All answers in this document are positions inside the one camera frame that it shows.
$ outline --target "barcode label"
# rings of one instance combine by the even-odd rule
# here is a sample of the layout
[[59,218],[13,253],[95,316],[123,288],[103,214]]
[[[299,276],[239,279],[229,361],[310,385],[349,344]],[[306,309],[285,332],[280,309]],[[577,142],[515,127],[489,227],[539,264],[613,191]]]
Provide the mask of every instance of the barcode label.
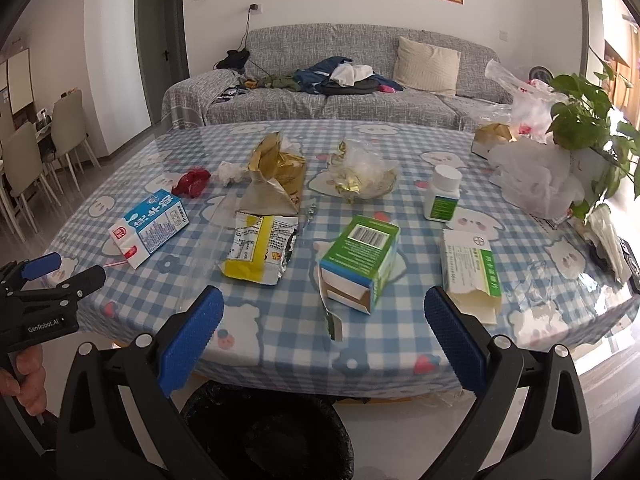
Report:
[[367,244],[377,249],[382,249],[386,244],[386,239],[389,235],[363,225],[356,225],[349,235],[351,240],[356,240],[363,244]]

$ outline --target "gray door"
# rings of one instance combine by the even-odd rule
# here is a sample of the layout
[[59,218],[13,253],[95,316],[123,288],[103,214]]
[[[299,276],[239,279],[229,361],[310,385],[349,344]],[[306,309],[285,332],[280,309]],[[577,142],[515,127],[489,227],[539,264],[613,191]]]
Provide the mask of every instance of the gray door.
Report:
[[175,18],[175,0],[136,0],[138,59],[152,124],[161,119],[164,92],[180,81]]

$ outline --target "blue gripper pad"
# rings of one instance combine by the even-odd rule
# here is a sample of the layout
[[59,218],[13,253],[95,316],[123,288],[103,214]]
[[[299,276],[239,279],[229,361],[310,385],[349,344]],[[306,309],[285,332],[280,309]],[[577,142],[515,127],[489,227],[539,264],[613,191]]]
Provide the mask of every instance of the blue gripper pad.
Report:
[[191,371],[222,320],[225,308],[222,292],[214,286],[207,288],[209,289],[207,295],[204,298],[200,295],[198,298],[201,300],[200,303],[191,305],[188,310],[189,319],[162,353],[158,383],[167,397],[187,382]]
[[424,317],[444,350],[453,371],[465,390],[484,394],[486,361],[466,328],[438,290],[430,288],[424,295]]
[[49,253],[36,260],[31,260],[22,268],[22,277],[28,282],[58,270],[62,265],[62,259],[58,253]]

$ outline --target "gray sofa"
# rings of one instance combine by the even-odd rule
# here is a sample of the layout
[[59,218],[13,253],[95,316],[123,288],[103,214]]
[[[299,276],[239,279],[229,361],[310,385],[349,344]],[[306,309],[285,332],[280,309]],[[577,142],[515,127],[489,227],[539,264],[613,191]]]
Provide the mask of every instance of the gray sofa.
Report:
[[253,30],[247,39],[251,57],[246,75],[287,75],[330,56],[346,56],[392,78],[399,36],[460,51],[456,97],[411,88],[395,94],[329,97],[255,89],[228,102],[215,103],[222,91],[238,83],[238,74],[213,70],[168,89],[162,103],[163,121],[168,126],[185,128],[245,121],[347,119],[472,130],[476,127],[469,115],[473,107],[486,106],[484,101],[510,102],[510,96],[498,84],[484,77],[489,60],[498,59],[493,50],[453,36],[410,28],[313,23]]

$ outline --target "finger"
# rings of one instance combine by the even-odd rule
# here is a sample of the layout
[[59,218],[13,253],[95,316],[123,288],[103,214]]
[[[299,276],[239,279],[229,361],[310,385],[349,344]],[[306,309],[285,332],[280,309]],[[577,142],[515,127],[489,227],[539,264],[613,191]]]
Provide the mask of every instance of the finger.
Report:
[[42,368],[42,345],[31,346],[18,354],[15,365],[22,375],[30,375]]
[[0,395],[16,396],[20,393],[20,384],[12,375],[0,368]]
[[24,407],[32,404],[44,391],[44,379],[47,373],[44,368],[40,368],[35,373],[27,375],[20,386],[20,394],[17,399]]
[[31,416],[41,415],[44,410],[47,409],[47,393],[42,390],[38,398],[34,400],[29,406],[26,406],[25,409]]

